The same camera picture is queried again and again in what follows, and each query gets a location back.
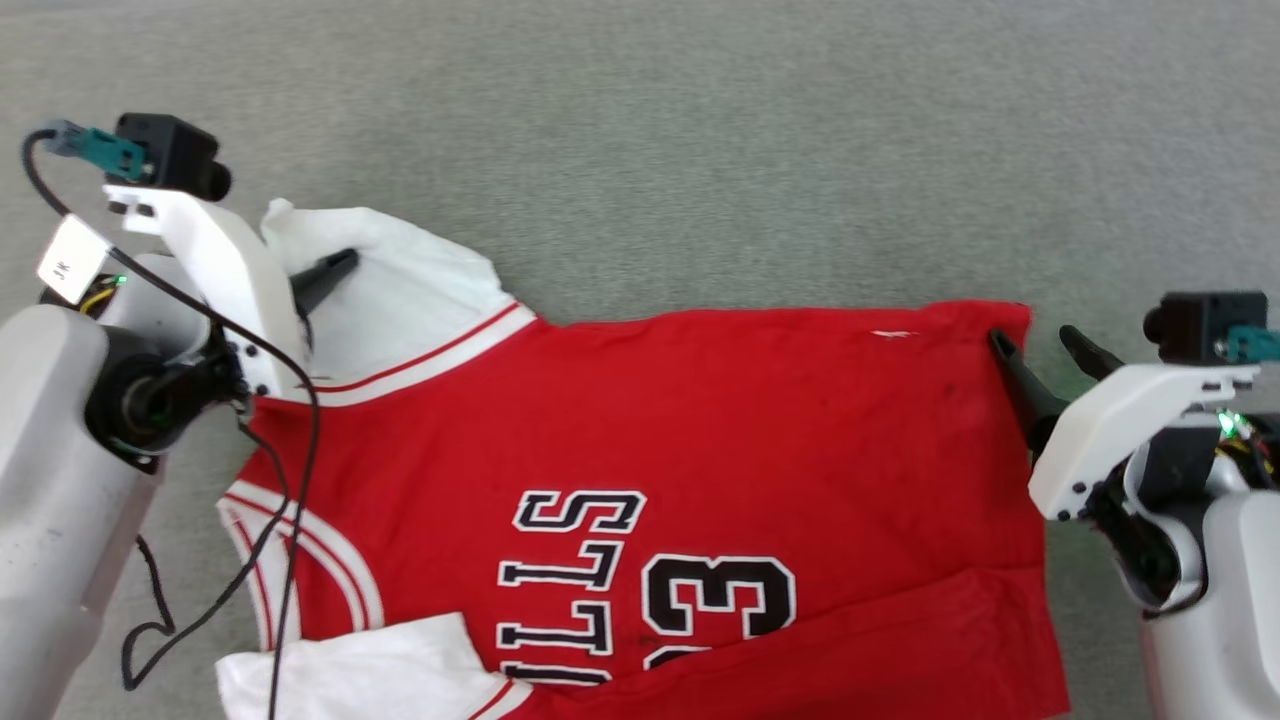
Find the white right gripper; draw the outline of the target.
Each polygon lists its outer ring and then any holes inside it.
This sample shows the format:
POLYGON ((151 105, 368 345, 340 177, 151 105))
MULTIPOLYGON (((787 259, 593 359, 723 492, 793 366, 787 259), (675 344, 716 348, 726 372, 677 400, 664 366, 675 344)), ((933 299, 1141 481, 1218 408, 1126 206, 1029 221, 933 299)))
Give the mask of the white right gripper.
POLYGON ((1009 334, 991 331, 988 343, 1036 462, 1028 486, 1036 507, 1051 521, 1097 530, 1139 607, 1196 603, 1210 579, 1208 510, 1260 488, 1260 452, 1243 462, 1224 450, 1254 438, 1228 404, 1253 386, 1260 366, 1124 366, 1076 327, 1061 327, 1076 368, 1101 380, 1068 405, 1009 334))

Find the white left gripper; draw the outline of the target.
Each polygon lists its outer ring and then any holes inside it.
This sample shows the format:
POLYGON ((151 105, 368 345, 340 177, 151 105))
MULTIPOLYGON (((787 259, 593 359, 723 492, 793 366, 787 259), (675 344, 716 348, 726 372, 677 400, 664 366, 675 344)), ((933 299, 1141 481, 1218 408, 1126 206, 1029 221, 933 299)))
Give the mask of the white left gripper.
POLYGON ((159 238, 166 254, 110 252, 124 281, 96 318, 108 354, 84 407, 90 434, 124 460, 151 461, 207 410, 296 388, 308 352, 298 315, 310 318, 358 252, 333 252, 289 279, 232 211, 177 190, 105 193, 127 231, 159 238))

